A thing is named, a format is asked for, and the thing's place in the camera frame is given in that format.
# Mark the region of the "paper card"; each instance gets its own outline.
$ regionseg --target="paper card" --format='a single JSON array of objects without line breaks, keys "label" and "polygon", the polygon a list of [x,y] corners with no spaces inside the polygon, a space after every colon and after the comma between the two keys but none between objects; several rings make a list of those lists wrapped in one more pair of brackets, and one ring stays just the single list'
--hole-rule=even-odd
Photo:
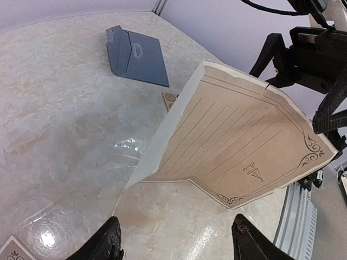
[{"label": "paper card", "polygon": [[175,103],[178,95],[172,94],[172,93],[166,93],[162,92],[163,99],[166,105],[167,110],[169,111],[172,105]]},{"label": "paper card", "polygon": [[0,259],[36,260],[34,255],[13,235],[0,248]]},{"label": "paper card", "polygon": [[169,87],[159,39],[123,30],[106,30],[111,70],[119,77]]},{"label": "paper card", "polygon": [[186,180],[234,209],[322,168],[336,153],[286,94],[203,61],[127,186]]}]

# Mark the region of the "brown paper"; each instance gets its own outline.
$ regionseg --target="brown paper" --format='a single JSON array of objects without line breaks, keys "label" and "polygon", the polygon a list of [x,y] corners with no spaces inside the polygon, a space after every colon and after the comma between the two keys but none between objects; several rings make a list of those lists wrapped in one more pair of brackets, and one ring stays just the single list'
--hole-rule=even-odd
[{"label": "brown paper", "polygon": [[[311,122],[280,90],[224,65],[204,61],[203,68],[200,80],[188,82],[197,87],[159,166],[145,181],[187,180],[236,208],[335,156],[326,137],[314,134]],[[183,95],[168,116],[177,113]]]}]

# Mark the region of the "gray folded paper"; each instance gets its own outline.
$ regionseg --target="gray folded paper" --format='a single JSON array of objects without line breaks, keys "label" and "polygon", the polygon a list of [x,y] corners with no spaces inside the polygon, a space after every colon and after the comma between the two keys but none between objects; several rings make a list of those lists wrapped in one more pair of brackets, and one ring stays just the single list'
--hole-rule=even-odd
[{"label": "gray folded paper", "polygon": [[158,39],[123,30],[106,30],[111,71],[119,77],[169,87],[162,49]]}]

